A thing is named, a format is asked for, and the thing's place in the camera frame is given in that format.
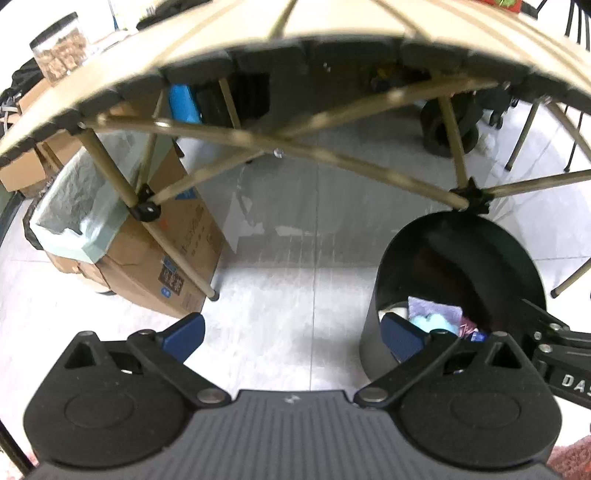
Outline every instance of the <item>black trash bin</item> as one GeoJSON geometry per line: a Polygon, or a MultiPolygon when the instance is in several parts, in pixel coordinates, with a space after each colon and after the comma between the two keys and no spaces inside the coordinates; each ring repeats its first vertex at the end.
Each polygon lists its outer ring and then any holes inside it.
{"type": "Polygon", "coordinates": [[[503,228],[462,212],[418,218],[394,237],[378,268],[359,344],[371,381],[398,364],[382,342],[378,312],[409,296],[458,305],[484,332],[511,330],[521,299],[546,308],[533,260],[503,228]]]}

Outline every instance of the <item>plastic jar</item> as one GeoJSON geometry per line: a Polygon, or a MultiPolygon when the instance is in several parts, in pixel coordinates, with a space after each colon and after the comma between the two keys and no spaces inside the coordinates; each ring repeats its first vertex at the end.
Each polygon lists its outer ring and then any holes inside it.
{"type": "Polygon", "coordinates": [[[52,85],[84,65],[91,54],[91,44],[75,12],[45,29],[29,45],[43,76],[52,85]]]}

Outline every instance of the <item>black plastic joint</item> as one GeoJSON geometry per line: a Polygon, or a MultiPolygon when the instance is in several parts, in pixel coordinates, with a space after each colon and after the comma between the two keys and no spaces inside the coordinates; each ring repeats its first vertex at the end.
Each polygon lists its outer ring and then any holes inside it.
{"type": "Polygon", "coordinates": [[[148,199],[154,195],[150,186],[144,183],[138,192],[138,204],[135,207],[128,207],[131,216],[138,222],[153,222],[160,218],[162,208],[148,199]]]}
{"type": "Polygon", "coordinates": [[[451,189],[450,192],[468,200],[469,205],[465,211],[476,215],[487,215],[489,213],[491,201],[494,199],[492,195],[484,193],[478,188],[474,181],[474,177],[470,177],[467,187],[462,189],[451,189]]]}

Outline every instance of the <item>cardboard box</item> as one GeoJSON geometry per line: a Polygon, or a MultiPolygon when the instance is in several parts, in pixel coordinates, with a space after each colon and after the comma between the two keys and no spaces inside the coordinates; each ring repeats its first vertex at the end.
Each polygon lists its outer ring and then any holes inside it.
{"type": "MultiPolygon", "coordinates": [[[[21,110],[26,112],[39,96],[51,88],[51,84],[43,79],[29,90],[18,102],[21,110]]],[[[148,95],[136,102],[121,102],[109,110],[111,115],[130,115],[150,117],[158,101],[159,93],[148,95]]],[[[45,171],[58,172],[80,150],[82,144],[67,131],[61,130],[50,138],[37,144],[37,152],[31,150],[18,157],[10,165],[0,169],[0,181],[9,191],[22,190],[42,182],[43,188],[47,178],[45,171]]]]}
{"type": "MultiPolygon", "coordinates": [[[[182,163],[171,149],[150,185],[158,191],[185,175],[182,163]]],[[[211,281],[225,240],[195,189],[165,202],[158,225],[193,268],[211,281]]],[[[205,295],[131,216],[106,255],[95,264],[48,256],[61,272],[82,275],[137,305],[172,317],[199,312],[205,301],[205,295]]]]}

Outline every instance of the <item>red package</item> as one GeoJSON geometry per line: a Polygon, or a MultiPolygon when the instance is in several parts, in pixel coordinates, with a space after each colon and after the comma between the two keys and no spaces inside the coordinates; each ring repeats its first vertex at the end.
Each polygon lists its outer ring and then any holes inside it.
{"type": "Polygon", "coordinates": [[[497,7],[504,8],[510,12],[519,13],[521,11],[521,0],[476,0],[497,7]]]}

